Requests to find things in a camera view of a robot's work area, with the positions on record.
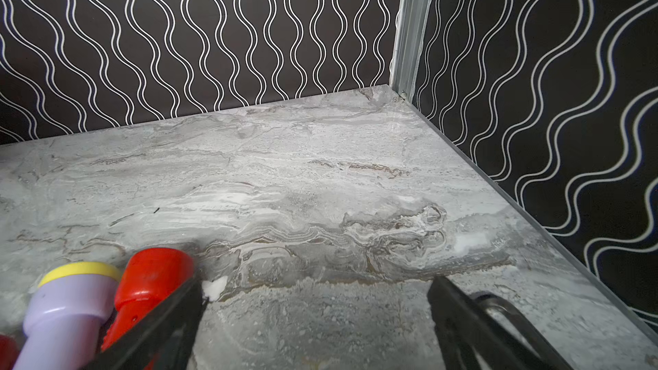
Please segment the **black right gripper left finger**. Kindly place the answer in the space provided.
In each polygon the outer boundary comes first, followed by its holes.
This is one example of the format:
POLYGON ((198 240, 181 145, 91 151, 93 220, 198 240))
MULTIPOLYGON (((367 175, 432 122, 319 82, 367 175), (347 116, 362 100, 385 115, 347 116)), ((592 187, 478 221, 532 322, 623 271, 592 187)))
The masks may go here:
POLYGON ((84 368, 185 369, 206 308, 202 281, 192 277, 84 368))

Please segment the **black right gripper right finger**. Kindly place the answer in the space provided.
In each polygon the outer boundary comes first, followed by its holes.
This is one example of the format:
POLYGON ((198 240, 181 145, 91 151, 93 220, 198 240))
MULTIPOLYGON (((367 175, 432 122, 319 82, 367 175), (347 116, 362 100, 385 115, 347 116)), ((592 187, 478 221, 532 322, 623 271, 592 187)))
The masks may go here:
POLYGON ((570 369, 572 366, 507 299, 464 293, 448 277, 428 290, 434 330, 447 369, 570 369))

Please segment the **purple flashlight yellow rim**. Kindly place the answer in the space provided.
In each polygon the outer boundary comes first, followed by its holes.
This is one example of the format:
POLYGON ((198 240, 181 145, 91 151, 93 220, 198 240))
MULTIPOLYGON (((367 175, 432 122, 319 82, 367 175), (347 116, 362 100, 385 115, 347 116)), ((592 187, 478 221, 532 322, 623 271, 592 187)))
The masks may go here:
POLYGON ((101 327, 114 311, 116 267, 75 262, 39 282, 23 321, 27 340, 15 369, 80 369, 96 355, 101 327))

